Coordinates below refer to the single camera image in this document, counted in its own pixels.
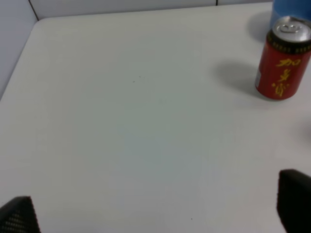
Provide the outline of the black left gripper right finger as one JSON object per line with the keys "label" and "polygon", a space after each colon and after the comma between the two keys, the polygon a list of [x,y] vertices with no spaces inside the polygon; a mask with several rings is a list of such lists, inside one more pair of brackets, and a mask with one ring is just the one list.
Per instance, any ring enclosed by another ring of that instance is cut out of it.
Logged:
{"label": "black left gripper right finger", "polygon": [[295,169],[279,172],[276,209],[287,233],[311,231],[311,177]]}

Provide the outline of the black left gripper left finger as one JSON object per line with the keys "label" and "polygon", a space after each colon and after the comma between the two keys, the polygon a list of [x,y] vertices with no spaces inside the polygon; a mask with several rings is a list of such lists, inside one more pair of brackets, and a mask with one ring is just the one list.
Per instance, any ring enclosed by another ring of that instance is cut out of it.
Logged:
{"label": "black left gripper left finger", "polygon": [[0,233],[40,233],[30,196],[11,199],[0,208]]}

